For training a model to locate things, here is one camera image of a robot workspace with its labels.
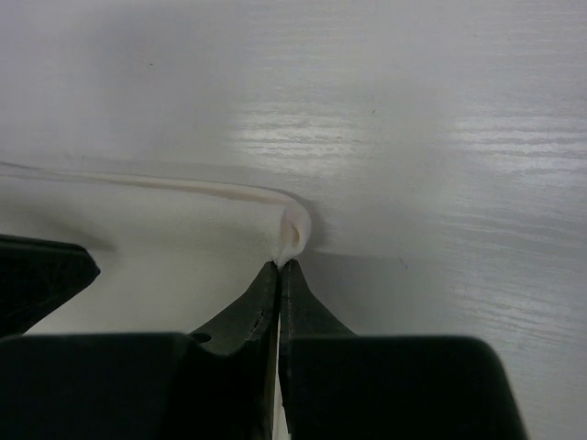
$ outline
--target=black plastic part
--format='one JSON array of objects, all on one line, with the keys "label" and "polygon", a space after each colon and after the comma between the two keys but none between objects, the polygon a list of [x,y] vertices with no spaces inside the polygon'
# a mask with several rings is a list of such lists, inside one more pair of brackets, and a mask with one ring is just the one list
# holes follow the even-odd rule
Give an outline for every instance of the black plastic part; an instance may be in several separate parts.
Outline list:
[{"label": "black plastic part", "polygon": [[288,262],[282,270],[281,329],[279,337],[279,381],[288,428],[291,429],[289,399],[291,342],[295,338],[312,336],[346,336],[352,333],[310,291],[300,263]]},{"label": "black plastic part", "polygon": [[282,273],[280,382],[293,440],[526,439],[504,369],[465,337],[353,336]]},{"label": "black plastic part", "polygon": [[5,339],[0,438],[271,439],[277,280],[268,263],[194,335]]},{"label": "black plastic part", "polygon": [[0,236],[0,337],[25,333],[99,273],[83,247]]}]

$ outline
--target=white textured surface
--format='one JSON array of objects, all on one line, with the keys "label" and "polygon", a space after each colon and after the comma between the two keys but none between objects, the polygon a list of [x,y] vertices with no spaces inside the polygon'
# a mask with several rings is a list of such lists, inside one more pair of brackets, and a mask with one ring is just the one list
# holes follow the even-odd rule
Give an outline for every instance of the white textured surface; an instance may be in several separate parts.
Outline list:
[{"label": "white textured surface", "polygon": [[2,160],[297,194],[347,325],[481,336],[533,439],[587,436],[583,0],[0,12]]}]

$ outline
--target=wood grain texture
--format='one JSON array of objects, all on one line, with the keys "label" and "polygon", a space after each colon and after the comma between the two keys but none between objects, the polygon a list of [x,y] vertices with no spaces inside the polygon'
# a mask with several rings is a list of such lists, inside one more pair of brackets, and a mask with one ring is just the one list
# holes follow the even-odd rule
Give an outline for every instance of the wood grain texture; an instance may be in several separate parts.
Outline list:
[{"label": "wood grain texture", "polygon": [[295,194],[345,324],[480,336],[531,438],[587,436],[584,1],[0,12],[3,161]]}]

